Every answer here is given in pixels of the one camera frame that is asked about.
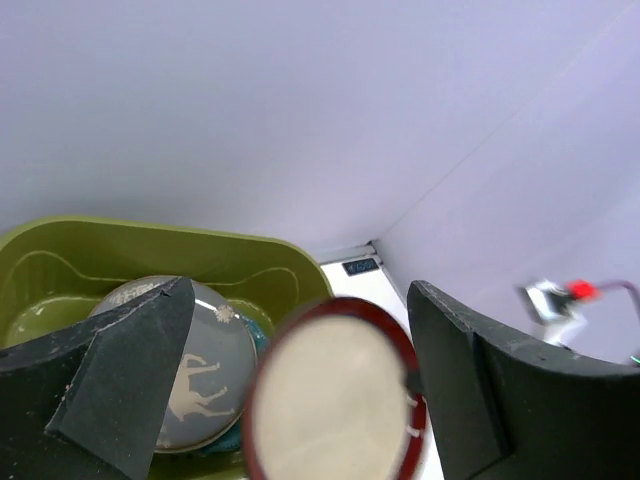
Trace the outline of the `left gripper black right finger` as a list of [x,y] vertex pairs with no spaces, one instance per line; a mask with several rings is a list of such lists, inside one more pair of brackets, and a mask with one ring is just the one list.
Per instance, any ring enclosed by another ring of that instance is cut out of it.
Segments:
[[448,479],[635,479],[639,371],[482,315],[426,281],[407,294],[422,395]]

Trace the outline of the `grey plate with deer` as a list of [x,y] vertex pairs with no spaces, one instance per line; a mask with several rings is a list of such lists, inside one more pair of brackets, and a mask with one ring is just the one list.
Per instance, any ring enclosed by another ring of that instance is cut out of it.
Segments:
[[236,425],[258,359],[240,312],[212,288],[192,287],[193,319],[156,443],[161,454],[205,447]]

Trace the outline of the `dark red rimmed plate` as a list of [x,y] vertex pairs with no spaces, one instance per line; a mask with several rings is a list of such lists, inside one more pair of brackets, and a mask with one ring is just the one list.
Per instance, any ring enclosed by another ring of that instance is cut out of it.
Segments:
[[380,306],[330,297],[290,315],[247,391],[250,479],[411,479],[429,426],[410,338]]

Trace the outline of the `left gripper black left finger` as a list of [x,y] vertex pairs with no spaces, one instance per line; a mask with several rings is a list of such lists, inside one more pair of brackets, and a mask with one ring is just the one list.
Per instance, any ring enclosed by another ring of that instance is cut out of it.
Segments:
[[2,478],[146,478],[193,311],[175,278],[2,349]]

